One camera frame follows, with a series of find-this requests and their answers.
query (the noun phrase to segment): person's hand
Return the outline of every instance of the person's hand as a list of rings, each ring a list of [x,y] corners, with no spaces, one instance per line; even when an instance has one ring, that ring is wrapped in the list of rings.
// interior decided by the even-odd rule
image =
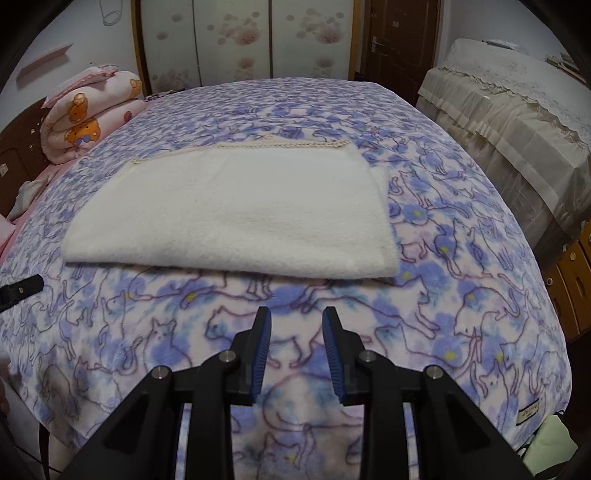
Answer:
[[[4,388],[4,382],[0,380],[0,411],[5,415],[8,415],[10,411],[10,405],[6,398],[6,389]]]

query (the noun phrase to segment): orange bear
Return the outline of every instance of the orange bear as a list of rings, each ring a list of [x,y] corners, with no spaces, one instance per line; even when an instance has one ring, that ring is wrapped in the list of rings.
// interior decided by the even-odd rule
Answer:
[[[129,83],[131,84],[131,94],[129,95],[129,100],[131,100],[142,93],[142,81],[130,79]]]
[[[84,93],[77,93],[72,100],[72,106],[68,111],[70,122],[77,123],[84,120],[86,112],[88,111],[88,98]]]
[[[90,117],[86,122],[70,128],[64,139],[72,145],[80,145],[82,142],[96,142],[100,138],[100,127],[95,117]]]

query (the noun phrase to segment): light green cloth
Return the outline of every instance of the light green cloth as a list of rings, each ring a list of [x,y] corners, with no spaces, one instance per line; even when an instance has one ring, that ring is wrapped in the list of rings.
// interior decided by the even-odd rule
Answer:
[[[544,420],[523,462],[534,475],[547,468],[571,459],[577,444],[570,438],[569,431],[558,416],[551,415]]]

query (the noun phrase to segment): orange wooden dresser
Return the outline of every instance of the orange wooden dresser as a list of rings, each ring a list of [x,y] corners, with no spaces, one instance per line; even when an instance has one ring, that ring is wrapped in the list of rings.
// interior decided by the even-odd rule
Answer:
[[[566,341],[591,329],[591,222],[558,263],[543,273]]]

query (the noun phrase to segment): silver screw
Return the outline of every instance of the silver screw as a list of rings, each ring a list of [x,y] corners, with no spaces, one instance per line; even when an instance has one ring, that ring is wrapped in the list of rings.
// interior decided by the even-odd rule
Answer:
[[[425,373],[428,377],[431,377],[433,380],[436,380],[443,376],[443,370],[441,369],[441,367],[438,367],[437,365],[429,365],[425,369]]]
[[[363,352],[361,352],[359,354],[359,359],[362,362],[365,362],[367,364],[370,364],[371,362],[373,362],[375,359],[377,358],[375,352],[372,352],[371,350],[364,350]]]
[[[228,364],[236,359],[236,352],[232,350],[224,350],[217,356],[222,362]]]
[[[163,378],[166,377],[166,375],[168,375],[169,371],[170,371],[170,369],[168,367],[165,367],[164,365],[159,365],[159,366],[154,367],[152,369],[152,376],[156,380],[162,380]]]

